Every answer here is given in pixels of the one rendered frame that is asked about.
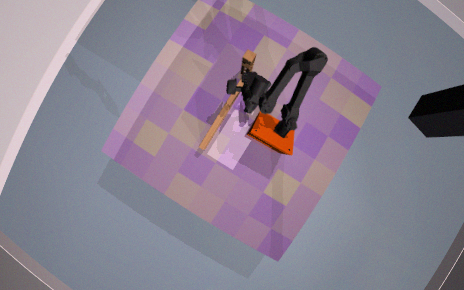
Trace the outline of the wooden slotted post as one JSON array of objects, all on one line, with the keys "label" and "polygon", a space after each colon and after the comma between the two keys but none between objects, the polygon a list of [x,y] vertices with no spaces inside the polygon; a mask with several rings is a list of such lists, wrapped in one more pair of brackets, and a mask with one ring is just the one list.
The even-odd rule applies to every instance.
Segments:
[{"label": "wooden slotted post", "polygon": [[244,53],[243,60],[242,60],[242,68],[241,68],[241,74],[244,75],[244,73],[251,72],[253,69],[254,61],[256,59],[256,53],[251,52],[247,50]]}]

